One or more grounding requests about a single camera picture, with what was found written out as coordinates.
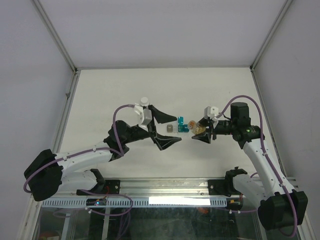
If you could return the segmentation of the teal Wed pill box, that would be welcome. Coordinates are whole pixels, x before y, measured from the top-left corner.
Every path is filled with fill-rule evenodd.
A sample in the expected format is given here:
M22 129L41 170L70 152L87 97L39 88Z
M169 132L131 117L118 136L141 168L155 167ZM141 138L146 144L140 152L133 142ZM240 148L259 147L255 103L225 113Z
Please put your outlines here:
M184 125L184 117L183 116L179 116L177 118L177 123L178 123L178 125Z

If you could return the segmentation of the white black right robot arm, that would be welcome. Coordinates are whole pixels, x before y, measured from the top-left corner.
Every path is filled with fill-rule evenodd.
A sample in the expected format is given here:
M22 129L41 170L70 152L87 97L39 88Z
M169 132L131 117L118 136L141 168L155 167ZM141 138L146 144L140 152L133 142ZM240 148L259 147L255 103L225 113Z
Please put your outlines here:
M243 194L257 209L260 223L265 230L300 226L303 223L308 197L294 186L282 173L280 165L270 154L261 127L252 125L249 106L245 102L230 105L230 118L219 119L219 109L208 106L197 125L205 130L192 137L211 143L218 135L230 135L252 162L260 185L239 167L228 170L222 183L212 189L220 195L230 197Z

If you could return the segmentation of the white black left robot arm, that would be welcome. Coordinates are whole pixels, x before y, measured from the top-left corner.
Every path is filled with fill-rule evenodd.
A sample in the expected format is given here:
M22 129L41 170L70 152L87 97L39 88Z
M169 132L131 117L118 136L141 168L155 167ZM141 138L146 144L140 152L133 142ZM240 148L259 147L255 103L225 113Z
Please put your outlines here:
M156 128L156 124L171 123L177 121L177 117L158 110L152 104L125 104L115 112L124 108L136 112L136 125L130 126L114 114L108 136L92 147L65 153L53 153L51 149L41 151L23 173L23 190L32 194L37 202L62 192L101 194L105 189L105 178L90 166L124 157L130 150L127 145L137 141L151 139L163 151L182 140L176 136L161 135Z

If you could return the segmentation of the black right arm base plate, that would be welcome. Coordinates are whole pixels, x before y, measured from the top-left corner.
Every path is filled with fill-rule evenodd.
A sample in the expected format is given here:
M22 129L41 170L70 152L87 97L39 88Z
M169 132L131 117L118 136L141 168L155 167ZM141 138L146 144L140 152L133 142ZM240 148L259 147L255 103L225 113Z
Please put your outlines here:
M208 194L210 196L226 196L240 195L252 192L251 186L241 179L209 179L207 181Z

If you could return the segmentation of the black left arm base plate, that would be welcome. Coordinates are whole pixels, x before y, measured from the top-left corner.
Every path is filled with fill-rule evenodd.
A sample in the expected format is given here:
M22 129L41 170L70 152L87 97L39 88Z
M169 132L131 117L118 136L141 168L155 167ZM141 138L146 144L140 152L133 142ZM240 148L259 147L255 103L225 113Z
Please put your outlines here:
M120 193L121 181L119 179L105 179L104 183L97 183L86 191L101 195L118 195Z

